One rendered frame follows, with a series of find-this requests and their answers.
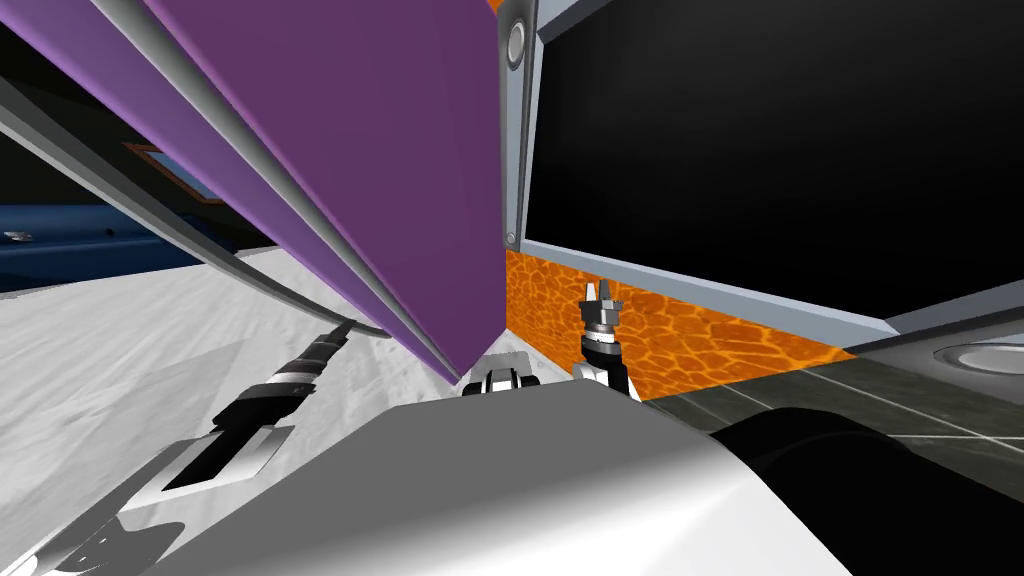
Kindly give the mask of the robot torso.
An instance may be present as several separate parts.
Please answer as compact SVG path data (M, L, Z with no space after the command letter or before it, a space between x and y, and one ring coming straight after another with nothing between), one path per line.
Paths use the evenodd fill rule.
M738 457L592 380L397 406L143 576L851 576Z

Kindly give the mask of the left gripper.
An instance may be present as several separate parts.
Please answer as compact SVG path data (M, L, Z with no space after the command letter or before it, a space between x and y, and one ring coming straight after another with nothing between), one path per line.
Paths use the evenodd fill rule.
M331 332L318 335L307 346L307 361L328 363L348 342L348 334L355 324L354 320L349 320L338 325Z

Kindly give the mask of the dark blue furniture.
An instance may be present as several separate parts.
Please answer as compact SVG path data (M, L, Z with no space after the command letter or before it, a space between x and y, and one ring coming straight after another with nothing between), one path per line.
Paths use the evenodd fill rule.
M200 263L108 204L0 205L0 293Z

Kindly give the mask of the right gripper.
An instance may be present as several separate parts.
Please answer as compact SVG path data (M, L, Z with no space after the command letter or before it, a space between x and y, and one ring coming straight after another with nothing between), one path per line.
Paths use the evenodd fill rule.
M623 301L613 300L608 279L602 278L599 281L598 296L597 286L594 283L586 284L585 300L580 302L581 318L586 326L618 326L622 310Z

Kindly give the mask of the black appliance with grey frame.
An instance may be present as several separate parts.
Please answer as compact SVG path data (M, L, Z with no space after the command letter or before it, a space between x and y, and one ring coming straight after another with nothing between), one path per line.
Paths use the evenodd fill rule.
M1024 307L1024 0L496 15L508 249L844 348Z

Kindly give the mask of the brown framed picture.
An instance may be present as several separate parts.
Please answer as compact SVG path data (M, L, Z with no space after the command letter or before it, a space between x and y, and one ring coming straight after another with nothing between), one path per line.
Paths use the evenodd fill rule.
M209 187L156 146L128 142L125 142L124 146L198 202L209 205L225 205L225 201Z

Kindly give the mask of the purple cupboard door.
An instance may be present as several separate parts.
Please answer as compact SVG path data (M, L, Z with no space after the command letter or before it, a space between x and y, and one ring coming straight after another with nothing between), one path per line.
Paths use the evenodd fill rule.
M142 1L462 377L505 328L485 0ZM0 0L0 24L458 381L90 0Z

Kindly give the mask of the grey curved bar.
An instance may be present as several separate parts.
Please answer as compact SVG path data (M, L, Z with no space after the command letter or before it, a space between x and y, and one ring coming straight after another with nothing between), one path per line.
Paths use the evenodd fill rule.
M323 306L222 248L77 139L0 77L0 132L133 220L199 260L293 308L355 333L389 339L373 327Z

